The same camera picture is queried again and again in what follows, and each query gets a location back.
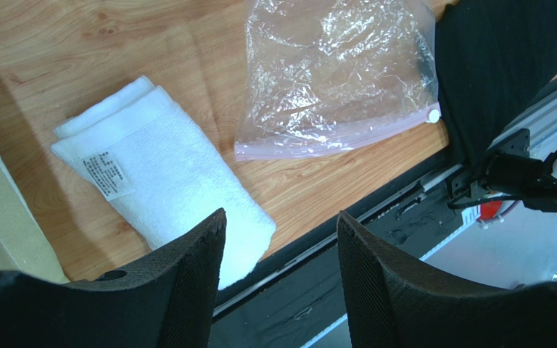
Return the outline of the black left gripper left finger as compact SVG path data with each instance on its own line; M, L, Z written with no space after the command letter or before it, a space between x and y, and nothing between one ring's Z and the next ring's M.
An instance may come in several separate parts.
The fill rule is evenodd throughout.
M0 270L0 347L206 347L226 213L93 281Z

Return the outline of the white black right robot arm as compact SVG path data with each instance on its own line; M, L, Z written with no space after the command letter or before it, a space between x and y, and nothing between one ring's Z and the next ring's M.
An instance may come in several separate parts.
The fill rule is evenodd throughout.
M489 202L521 201L531 210L557 212L557 150L531 158L526 128L495 145L478 165L447 180L448 207L463 210Z

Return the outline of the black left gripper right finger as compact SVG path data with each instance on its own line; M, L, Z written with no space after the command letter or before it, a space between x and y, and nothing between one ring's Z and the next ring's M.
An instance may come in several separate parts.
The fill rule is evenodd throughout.
M557 347L557 282L507 290L432 267L337 217L354 347Z

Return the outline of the clear zip top bag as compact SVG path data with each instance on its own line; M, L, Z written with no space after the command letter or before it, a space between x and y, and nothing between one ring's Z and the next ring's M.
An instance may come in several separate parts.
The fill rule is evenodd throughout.
M247 1L235 157L326 155L441 118L430 1Z

